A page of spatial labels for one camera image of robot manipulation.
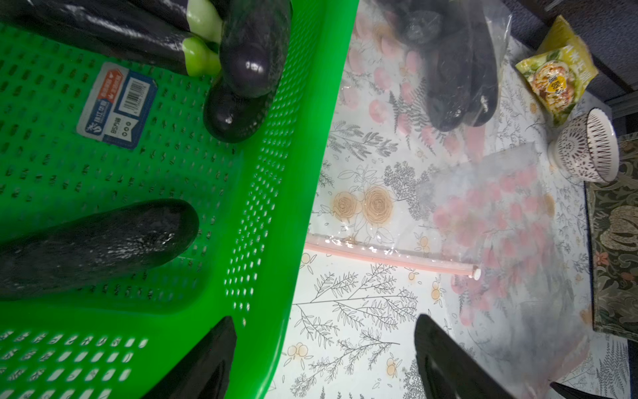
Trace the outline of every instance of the plastic sheet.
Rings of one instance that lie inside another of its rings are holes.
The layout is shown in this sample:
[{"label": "plastic sheet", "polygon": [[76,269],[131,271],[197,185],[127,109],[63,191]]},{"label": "plastic sheet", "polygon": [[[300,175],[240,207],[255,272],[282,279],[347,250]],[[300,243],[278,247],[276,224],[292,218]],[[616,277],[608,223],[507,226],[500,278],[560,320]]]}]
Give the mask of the plastic sheet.
[{"label": "plastic sheet", "polygon": [[[323,226],[314,224],[311,230],[319,239],[311,241],[333,247],[329,252],[339,245],[360,246],[370,251],[369,259],[384,253],[391,264],[413,262],[420,268],[423,258],[436,259],[437,255],[433,249],[424,256],[425,247],[415,247],[415,224],[410,220],[420,222],[428,213],[420,206],[416,191],[439,169],[416,173],[407,164],[380,164],[384,158],[400,158],[394,153],[393,133],[405,137],[411,152],[401,156],[411,164],[422,163],[424,154],[436,155],[441,168],[455,162],[480,161],[486,132],[495,131],[498,125],[494,113],[498,111],[500,66],[511,14],[499,0],[376,0],[369,7],[374,10],[370,18],[357,17],[354,35],[362,45],[351,45],[339,97],[340,104],[352,110],[347,120],[361,122],[340,121],[338,107],[328,142],[330,149],[343,154],[339,162],[352,157],[363,164],[338,176],[339,190],[343,191],[335,195],[325,192],[330,203],[321,205],[314,214],[329,213],[341,223],[335,227],[334,219],[328,218]],[[381,59],[375,59],[379,53]],[[395,82],[400,82],[398,90]],[[376,99],[365,114],[359,114],[360,97],[368,87],[366,95]],[[388,92],[386,104],[381,98]],[[364,126],[366,119],[386,126],[390,113],[394,132],[385,127],[380,132],[368,131]],[[463,138],[468,158],[452,160],[463,146]],[[435,153],[437,141],[446,153]],[[399,203],[408,204],[408,209]]]}]

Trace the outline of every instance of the white ceramic bowl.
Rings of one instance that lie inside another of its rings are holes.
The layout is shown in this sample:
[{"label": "white ceramic bowl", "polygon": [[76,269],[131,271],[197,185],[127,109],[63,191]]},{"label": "white ceramic bowl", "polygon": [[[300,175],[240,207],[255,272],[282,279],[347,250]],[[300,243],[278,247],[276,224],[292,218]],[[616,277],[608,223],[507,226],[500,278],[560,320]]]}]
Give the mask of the white ceramic bowl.
[{"label": "white ceramic bowl", "polygon": [[603,183],[618,174],[618,140],[605,112],[598,108],[575,117],[549,144],[549,161],[571,175]]}]

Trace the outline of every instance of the snack package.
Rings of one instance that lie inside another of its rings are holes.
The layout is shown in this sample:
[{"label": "snack package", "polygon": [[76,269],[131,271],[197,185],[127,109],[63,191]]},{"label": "snack package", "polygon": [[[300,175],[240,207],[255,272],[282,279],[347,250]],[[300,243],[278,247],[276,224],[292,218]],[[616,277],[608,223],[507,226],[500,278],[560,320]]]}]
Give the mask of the snack package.
[{"label": "snack package", "polygon": [[516,64],[559,126],[581,99],[598,70],[587,45],[562,15],[540,44],[537,55]]}]

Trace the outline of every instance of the floral tablecloth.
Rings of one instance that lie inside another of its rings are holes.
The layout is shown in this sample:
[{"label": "floral tablecloth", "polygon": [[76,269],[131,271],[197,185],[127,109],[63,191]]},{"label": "floral tablecloth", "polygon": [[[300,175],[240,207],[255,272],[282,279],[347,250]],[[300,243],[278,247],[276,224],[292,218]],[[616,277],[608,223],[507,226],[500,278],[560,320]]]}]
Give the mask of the floral tablecloth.
[{"label": "floral tablecloth", "polygon": [[[591,328],[582,182],[550,165],[547,143],[556,132],[513,67],[530,54],[510,41],[493,123],[439,132],[416,101],[419,55],[394,38],[380,10],[360,3],[309,232],[440,256],[445,235],[419,187],[446,168],[534,143],[538,176],[530,181],[542,190],[556,255],[544,271],[520,262],[508,278],[487,270],[472,285],[308,250],[268,399],[424,398],[413,344],[420,313],[518,398],[559,398],[549,390],[554,380],[630,397],[627,341]],[[572,115],[593,107],[609,113],[586,94]],[[556,283],[545,291],[530,287],[539,276]]]}]

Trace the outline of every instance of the basket hole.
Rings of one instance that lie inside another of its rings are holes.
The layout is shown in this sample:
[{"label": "basket hole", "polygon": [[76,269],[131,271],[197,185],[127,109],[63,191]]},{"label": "basket hole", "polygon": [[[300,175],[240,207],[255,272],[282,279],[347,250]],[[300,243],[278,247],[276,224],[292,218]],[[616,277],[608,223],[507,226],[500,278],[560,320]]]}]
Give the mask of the basket hole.
[{"label": "basket hole", "polygon": [[98,353],[96,353],[96,354],[95,354],[95,355],[93,355],[93,357],[91,358],[91,362],[92,362],[92,363],[97,362],[98,360],[100,360],[100,359],[101,359],[102,355],[104,355],[104,352],[98,352]]},{"label": "basket hole", "polygon": [[58,368],[49,376],[49,378],[47,378],[47,381],[55,381],[63,372],[64,368]]},{"label": "basket hole", "polygon": [[126,370],[124,370],[122,372],[122,374],[119,376],[118,380],[125,381],[128,378],[129,375],[131,375],[131,369],[127,368]]},{"label": "basket hole", "polygon": [[86,391],[82,393],[82,396],[80,396],[79,399],[89,399],[92,393],[93,393],[93,389],[87,389]]},{"label": "basket hole", "polygon": [[92,381],[92,380],[95,378],[95,376],[98,374],[98,372],[99,372],[99,371],[100,371],[100,369],[99,369],[99,368],[94,368],[93,370],[91,370],[91,371],[90,371],[90,372],[86,375],[86,377],[84,377],[84,380],[85,380],[85,381]]},{"label": "basket hole", "polygon": [[114,368],[109,368],[107,370],[106,373],[104,373],[104,377],[102,377],[102,381],[108,381],[111,379],[111,377],[113,377],[113,374],[115,374],[115,369]]}]

